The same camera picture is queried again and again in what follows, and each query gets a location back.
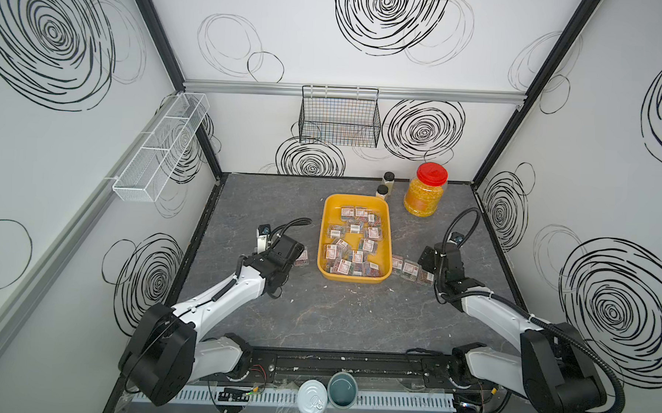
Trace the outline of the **paper clip box table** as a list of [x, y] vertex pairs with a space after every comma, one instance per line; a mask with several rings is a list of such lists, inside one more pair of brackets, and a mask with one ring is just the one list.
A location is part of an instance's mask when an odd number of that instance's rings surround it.
[[411, 282], [416, 282], [420, 274], [421, 266], [416, 262], [404, 260], [402, 265], [402, 277]]
[[309, 264], [308, 251], [304, 249], [301, 255], [293, 262], [295, 267], [307, 266]]

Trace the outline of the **paper clip box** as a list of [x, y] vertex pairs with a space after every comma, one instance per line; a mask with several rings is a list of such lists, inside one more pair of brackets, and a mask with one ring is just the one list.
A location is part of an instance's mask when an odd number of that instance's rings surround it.
[[404, 266], [404, 258], [401, 256], [397, 255], [392, 255], [392, 269], [394, 275], [402, 275], [403, 274], [403, 266]]
[[426, 286], [432, 286], [434, 283], [434, 275], [433, 273], [427, 272], [423, 269], [420, 269], [418, 272], [418, 278], [416, 280], [418, 284], [426, 285]]

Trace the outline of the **yellow plastic tray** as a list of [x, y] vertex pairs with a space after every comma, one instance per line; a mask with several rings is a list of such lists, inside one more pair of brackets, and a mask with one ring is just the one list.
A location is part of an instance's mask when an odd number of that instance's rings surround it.
[[[393, 273], [390, 211], [378, 197], [330, 195], [321, 221], [317, 266], [328, 280], [380, 284]], [[350, 275], [334, 274], [338, 260], [352, 262]]]

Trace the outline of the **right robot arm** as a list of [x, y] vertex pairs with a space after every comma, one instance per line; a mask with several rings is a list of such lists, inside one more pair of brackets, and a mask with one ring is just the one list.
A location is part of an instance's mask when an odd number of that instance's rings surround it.
[[453, 241], [426, 247], [417, 263], [438, 302], [479, 320], [518, 352], [505, 354], [482, 343], [454, 348], [446, 374], [453, 385], [492, 382], [529, 400], [538, 413], [623, 411], [618, 377], [570, 324], [540, 319], [466, 276]]

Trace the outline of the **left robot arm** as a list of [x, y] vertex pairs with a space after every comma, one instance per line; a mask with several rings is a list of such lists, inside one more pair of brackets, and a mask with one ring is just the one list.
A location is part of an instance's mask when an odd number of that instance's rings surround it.
[[205, 336], [236, 309], [282, 288], [304, 250], [303, 244], [281, 235], [264, 251], [240, 256], [234, 272], [202, 294], [172, 306], [152, 306], [118, 361], [121, 375], [156, 407], [203, 377], [245, 376], [250, 345], [233, 333]]

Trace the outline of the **red lid corn jar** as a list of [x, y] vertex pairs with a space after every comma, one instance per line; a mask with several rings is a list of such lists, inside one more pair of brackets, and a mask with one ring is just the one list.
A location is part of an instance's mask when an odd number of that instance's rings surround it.
[[444, 195], [448, 179], [448, 172], [442, 165], [434, 162], [421, 164], [403, 198], [408, 213], [417, 217], [432, 216]]

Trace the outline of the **teal cup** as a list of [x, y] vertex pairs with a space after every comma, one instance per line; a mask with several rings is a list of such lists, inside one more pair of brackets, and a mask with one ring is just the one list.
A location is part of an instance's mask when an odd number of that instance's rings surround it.
[[358, 397], [358, 383], [348, 372], [334, 374], [328, 383], [328, 401], [334, 408], [352, 408]]

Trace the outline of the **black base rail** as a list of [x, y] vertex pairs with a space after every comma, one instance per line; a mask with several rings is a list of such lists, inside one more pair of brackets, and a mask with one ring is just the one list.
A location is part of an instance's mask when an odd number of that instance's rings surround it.
[[473, 372], [459, 350], [452, 355], [439, 351], [406, 353], [333, 352], [290, 348], [252, 347], [239, 344], [236, 337], [203, 341], [196, 346], [151, 346], [140, 357], [128, 351], [122, 371], [133, 382], [164, 381], [182, 386], [203, 379], [241, 382], [251, 371], [262, 380], [277, 376], [333, 376], [338, 372], [362, 377], [421, 378], [426, 388], [464, 389], [468, 386], [500, 385], [513, 393], [523, 389], [518, 369], [510, 374]]

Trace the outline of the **white mesh wall shelf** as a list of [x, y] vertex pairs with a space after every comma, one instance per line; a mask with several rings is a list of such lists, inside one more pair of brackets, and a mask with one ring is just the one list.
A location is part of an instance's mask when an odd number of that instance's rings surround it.
[[155, 116], [155, 125], [118, 179], [113, 192], [125, 202], [156, 202], [209, 110], [202, 93], [168, 96]]

